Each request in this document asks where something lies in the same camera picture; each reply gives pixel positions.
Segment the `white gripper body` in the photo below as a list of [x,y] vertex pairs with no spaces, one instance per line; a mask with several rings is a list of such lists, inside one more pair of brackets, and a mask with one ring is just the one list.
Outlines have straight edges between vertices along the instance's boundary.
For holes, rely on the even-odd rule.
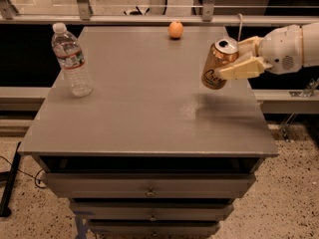
[[297,25],[278,28],[262,38],[257,54],[266,71],[275,75],[296,73],[302,67],[302,31]]

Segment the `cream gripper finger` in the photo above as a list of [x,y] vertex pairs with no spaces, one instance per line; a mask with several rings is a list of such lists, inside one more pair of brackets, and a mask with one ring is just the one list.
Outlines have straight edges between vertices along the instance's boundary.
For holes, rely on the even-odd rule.
[[215,72],[223,80],[240,80],[257,78],[270,68],[272,68],[272,65],[262,57],[246,59],[240,57],[234,63],[217,68]]
[[253,36],[240,41],[238,43],[239,55],[243,56],[244,54],[251,53],[254,57],[256,57],[258,55],[258,47],[261,40],[261,37]]

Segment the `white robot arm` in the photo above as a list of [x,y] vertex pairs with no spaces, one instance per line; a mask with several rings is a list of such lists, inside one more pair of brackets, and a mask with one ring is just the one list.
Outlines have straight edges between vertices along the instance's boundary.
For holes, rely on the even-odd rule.
[[223,80],[250,79],[264,72],[297,73],[319,65],[319,23],[277,28],[239,42],[239,57],[215,70]]

